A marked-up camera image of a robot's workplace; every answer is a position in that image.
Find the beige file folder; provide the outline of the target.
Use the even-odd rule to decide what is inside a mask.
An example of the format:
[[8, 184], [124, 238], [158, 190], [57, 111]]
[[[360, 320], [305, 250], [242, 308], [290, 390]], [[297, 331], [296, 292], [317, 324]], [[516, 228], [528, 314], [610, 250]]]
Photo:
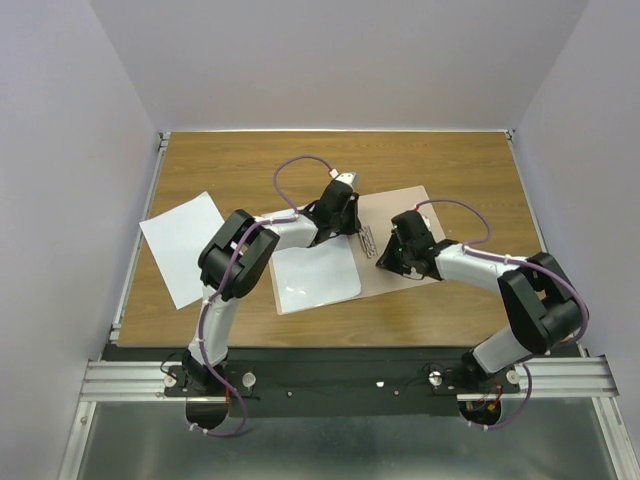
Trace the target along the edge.
[[432, 284], [414, 268], [396, 273], [400, 240], [392, 219], [429, 198], [418, 185], [363, 195], [358, 200], [361, 230], [310, 248], [289, 248], [269, 261], [276, 311], [280, 315]]

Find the metal folder clip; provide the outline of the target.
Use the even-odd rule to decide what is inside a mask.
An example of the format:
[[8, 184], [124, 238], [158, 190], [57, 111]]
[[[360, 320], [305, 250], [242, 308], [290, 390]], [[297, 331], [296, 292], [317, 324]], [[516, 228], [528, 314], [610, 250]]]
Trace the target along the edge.
[[363, 225], [358, 231], [358, 237], [362, 249], [368, 259], [379, 255], [373, 232], [369, 225]]

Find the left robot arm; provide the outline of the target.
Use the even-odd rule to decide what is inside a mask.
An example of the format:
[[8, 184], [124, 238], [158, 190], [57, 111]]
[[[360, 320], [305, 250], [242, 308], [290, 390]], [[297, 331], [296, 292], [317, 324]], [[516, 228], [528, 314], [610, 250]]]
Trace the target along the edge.
[[283, 216], [231, 213], [201, 252], [203, 303], [196, 333], [182, 355], [188, 384], [201, 395], [214, 393], [222, 380], [217, 366], [226, 359], [239, 300], [253, 290], [272, 255], [291, 248], [314, 248], [337, 236], [358, 232], [356, 174], [332, 179], [319, 199]]

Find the white paper sheet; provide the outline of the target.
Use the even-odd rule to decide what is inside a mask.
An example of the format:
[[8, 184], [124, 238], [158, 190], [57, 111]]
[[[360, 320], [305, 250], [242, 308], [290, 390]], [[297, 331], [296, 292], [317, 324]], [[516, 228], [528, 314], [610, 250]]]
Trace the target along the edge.
[[201, 298], [198, 258], [223, 224], [224, 219], [208, 192], [140, 223], [177, 310]]
[[347, 237], [312, 248], [290, 248], [269, 262], [276, 310], [286, 315], [348, 301], [362, 292]]

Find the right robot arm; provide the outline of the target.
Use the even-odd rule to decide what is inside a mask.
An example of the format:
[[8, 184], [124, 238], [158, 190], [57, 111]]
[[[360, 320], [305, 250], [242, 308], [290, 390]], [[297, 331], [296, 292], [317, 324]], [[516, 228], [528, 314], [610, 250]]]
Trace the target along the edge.
[[512, 257], [450, 239], [437, 241], [417, 210], [396, 215], [391, 225], [377, 267], [462, 282], [501, 297], [508, 325], [462, 356], [445, 376], [455, 387], [483, 391], [505, 368], [575, 342], [584, 333], [587, 307], [552, 255]]

